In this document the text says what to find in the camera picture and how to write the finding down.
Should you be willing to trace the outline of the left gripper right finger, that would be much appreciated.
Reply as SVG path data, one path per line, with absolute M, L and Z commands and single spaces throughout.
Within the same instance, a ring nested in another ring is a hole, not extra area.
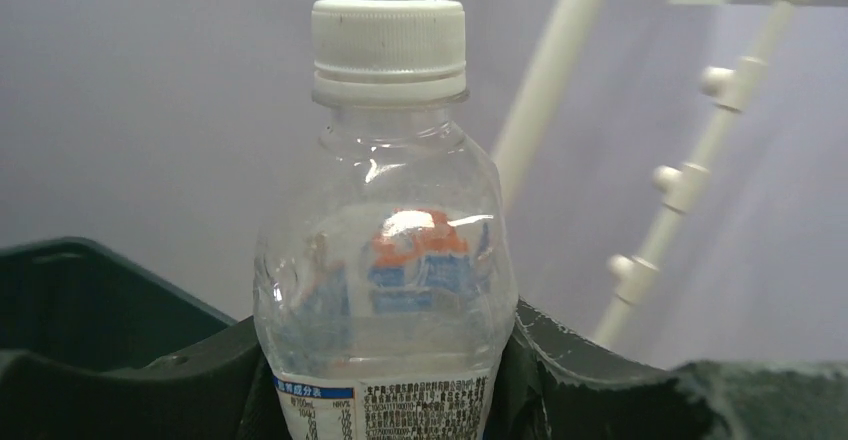
M 502 357 L 490 439 L 843 439 L 843 362 L 619 356 L 520 303 Z

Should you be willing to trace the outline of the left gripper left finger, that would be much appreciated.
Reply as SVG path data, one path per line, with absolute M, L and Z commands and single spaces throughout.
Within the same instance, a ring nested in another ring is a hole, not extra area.
M 139 369 L 1 354 L 4 439 L 287 439 L 252 319 Z

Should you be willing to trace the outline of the clear bottle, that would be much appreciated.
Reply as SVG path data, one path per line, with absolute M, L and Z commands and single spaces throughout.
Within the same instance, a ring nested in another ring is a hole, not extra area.
M 450 0 L 319 0 L 330 122 L 255 250 L 253 320 L 294 439 L 480 439 L 518 287 L 501 186 L 453 118 Z

